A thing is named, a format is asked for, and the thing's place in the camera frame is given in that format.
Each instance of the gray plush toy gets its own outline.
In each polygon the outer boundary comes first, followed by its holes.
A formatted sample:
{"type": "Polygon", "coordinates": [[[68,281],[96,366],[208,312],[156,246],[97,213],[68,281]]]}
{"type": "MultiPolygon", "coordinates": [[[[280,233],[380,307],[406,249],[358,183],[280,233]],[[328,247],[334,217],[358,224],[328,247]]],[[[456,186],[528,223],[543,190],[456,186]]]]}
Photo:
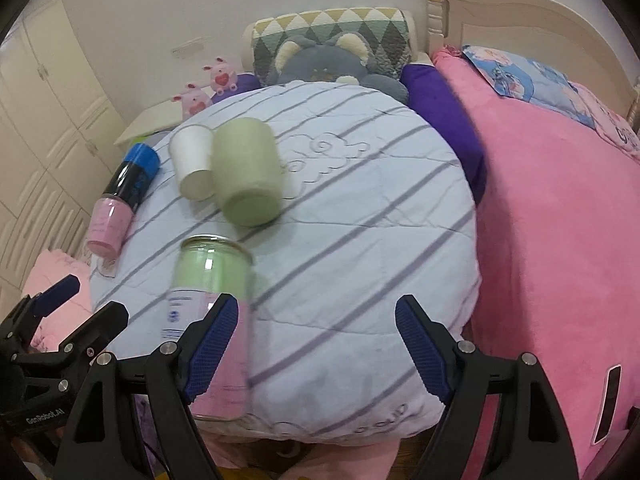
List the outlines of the gray plush toy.
{"type": "Polygon", "coordinates": [[[323,44],[292,36],[278,49],[267,84],[295,80],[359,84],[406,104],[406,87],[396,79],[372,73],[375,69],[376,58],[369,43],[357,32],[341,33],[323,44]]]}

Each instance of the bed post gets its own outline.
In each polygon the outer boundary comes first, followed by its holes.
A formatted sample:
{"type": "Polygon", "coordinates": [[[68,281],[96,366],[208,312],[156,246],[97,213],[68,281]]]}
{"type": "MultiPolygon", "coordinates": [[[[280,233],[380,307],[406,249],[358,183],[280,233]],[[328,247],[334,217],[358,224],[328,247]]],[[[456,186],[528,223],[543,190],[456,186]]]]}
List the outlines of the bed post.
{"type": "Polygon", "coordinates": [[[640,76],[636,79],[636,86],[634,87],[634,90],[636,91],[636,98],[631,104],[629,114],[626,116],[626,121],[631,125],[631,129],[637,134],[640,132],[640,76]]]}
{"type": "Polygon", "coordinates": [[[444,46],[445,31],[445,2],[444,0],[427,0],[428,49],[431,56],[436,50],[444,46]]]}

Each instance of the white wooden headboard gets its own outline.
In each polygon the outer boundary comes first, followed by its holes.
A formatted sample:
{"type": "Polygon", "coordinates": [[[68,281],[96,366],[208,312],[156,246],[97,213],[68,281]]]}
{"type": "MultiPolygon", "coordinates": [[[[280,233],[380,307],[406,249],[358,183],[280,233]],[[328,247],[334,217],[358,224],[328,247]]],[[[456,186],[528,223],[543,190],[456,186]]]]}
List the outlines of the white wooden headboard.
{"type": "Polygon", "coordinates": [[[627,117],[638,93],[607,41],[555,0],[428,0],[429,49],[488,46],[532,57],[591,89],[627,117]]]}

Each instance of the blue pillow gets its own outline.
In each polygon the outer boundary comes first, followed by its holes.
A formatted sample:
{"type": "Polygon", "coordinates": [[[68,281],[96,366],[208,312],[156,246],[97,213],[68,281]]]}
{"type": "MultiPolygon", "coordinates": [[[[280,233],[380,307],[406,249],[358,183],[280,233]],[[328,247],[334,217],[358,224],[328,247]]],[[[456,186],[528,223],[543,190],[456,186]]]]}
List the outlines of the blue pillow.
{"type": "Polygon", "coordinates": [[[595,130],[589,108],[555,68],[484,46],[465,45],[462,52],[501,96],[560,112],[595,130]]]}

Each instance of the stuffed animal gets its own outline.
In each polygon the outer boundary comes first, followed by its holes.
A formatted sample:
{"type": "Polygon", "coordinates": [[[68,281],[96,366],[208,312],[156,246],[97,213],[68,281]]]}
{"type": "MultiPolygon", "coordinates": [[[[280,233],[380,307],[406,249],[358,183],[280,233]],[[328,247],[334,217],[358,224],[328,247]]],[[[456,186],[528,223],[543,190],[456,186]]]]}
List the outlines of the stuffed animal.
{"type": "Polygon", "coordinates": [[[188,83],[180,95],[174,95],[171,101],[182,102],[182,120],[194,116],[211,106],[211,99],[196,83],[188,83]]]}
{"type": "Polygon", "coordinates": [[[302,80],[359,84],[406,104],[406,87],[396,79],[372,73],[375,69],[376,58],[369,43],[357,32],[343,32],[323,44],[292,36],[278,49],[267,83],[302,80]]]}
{"type": "Polygon", "coordinates": [[[232,92],[238,90],[238,74],[233,65],[221,57],[217,57],[216,62],[215,65],[206,65],[202,68],[205,72],[210,72],[211,89],[218,95],[222,95],[225,90],[232,92]]]}

